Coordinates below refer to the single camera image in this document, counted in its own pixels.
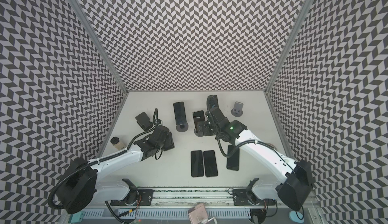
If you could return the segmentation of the black stand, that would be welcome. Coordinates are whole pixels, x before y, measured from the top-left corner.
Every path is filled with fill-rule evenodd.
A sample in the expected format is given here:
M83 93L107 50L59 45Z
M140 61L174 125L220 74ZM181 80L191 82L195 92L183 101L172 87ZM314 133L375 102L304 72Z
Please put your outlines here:
M145 112L140 113L135 117L136 123L142 128L143 131L149 131L154 124Z
M163 151L168 151L168 150L171 150L175 148L175 145L174 145L174 141L173 141L173 137L172 137L172 133L169 132L166 136L166 139L165 139L165 142L164 142L164 146L163 146Z

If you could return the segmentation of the grey round phone stand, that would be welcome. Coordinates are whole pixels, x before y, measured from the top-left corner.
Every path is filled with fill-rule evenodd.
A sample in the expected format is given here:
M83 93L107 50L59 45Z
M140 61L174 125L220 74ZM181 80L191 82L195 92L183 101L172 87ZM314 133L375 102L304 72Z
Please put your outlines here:
M243 110L242 110L243 106L244 106L243 103L236 101L234 103L232 110L231 110L231 114L235 117L241 117L243 114Z

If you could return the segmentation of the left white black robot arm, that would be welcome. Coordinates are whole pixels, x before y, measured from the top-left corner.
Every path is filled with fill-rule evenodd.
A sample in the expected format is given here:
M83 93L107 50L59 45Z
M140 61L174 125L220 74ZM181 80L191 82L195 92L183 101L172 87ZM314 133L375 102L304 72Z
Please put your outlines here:
M107 177L131 164L150 157L159 159L163 152L174 148L172 133L162 125L155 110L151 128L133 137L128 146L105 157L72 161L49 193L47 204L52 209L64 209L68 214L82 211L89 204L112 202L137 205L141 195L130 179L108 181Z

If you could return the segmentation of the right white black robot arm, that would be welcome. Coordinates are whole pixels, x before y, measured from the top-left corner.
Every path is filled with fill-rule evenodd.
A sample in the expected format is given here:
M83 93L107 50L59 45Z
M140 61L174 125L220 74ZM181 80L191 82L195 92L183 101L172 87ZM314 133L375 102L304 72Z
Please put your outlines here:
M291 210L299 212L313 190L311 163L297 161L275 150L261 141L246 125L239 121L229 121L222 113L216 95L209 95L206 100L205 133L215 136L217 143L227 142L232 147L231 153L221 154L231 158L238 150L243 150L264 165L276 177L272 184L261 184L259 179L250 181L245 192L251 205L272 199L281 201Z

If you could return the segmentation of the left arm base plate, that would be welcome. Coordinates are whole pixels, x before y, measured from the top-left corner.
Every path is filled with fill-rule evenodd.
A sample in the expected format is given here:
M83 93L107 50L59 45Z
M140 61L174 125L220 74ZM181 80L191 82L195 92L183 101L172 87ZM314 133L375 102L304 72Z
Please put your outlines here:
M112 200L111 206L150 206L153 200L153 189L130 191L123 200Z

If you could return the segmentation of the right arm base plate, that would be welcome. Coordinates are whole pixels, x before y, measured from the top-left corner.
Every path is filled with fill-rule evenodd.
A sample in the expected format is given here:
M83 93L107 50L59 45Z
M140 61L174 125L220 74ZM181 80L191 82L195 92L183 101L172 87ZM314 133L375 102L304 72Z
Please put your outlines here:
M259 199L252 191L247 192L245 189L231 189L228 193L235 206L275 206L275 200Z

